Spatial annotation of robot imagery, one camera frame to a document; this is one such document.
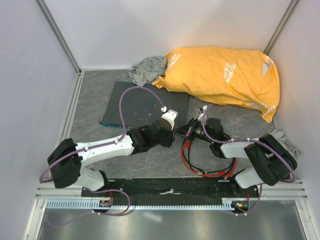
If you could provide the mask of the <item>dark grey network switch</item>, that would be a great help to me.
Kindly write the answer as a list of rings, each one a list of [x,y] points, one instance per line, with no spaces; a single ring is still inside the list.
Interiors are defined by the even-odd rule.
[[[104,127],[122,128],[122,121],[119,113],[119,101],[123,92],[135,85],[130,82],[116,81],[102,120],[99,122]],[[151,125],[162,116],[160,101],[168,110],[178,112],[175,119],[175,126],[181,127],[187,122],[189,95],[183,92],[169,92],[165,88],[146,84],[146,89],[140,88],[128,91],[122,99],[122,115],[127,129],[138,128],[144,125]]]

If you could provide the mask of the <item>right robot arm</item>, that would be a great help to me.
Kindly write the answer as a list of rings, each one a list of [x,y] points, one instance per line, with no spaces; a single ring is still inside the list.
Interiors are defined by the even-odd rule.
[[[189,141],[198,138],[210,143],[211,152],[218,158],[250,161],[252,167],[236,173],[235,181],[229,184],[229,191],[235,197],[242,196],[254,185],[274,186],[278,182],[296,180],[297,161],[271,134],[254,139],[232,139],[217,118],[206,122],[192,118],[178,127],[176,133]]]

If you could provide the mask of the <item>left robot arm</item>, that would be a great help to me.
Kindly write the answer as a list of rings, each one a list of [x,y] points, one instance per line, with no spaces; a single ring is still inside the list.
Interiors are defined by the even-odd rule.
[[[78,185],[91,189],[99,197],[110,191],[106,174],[88,166],[120,156],[145,153],[161,145],[171,147],[175,123],[161,118],[152,125],[129,130],[124,136],[87,143],[75,143],[72,138],[63,140],[48,157],[53,184],[57,189]]]

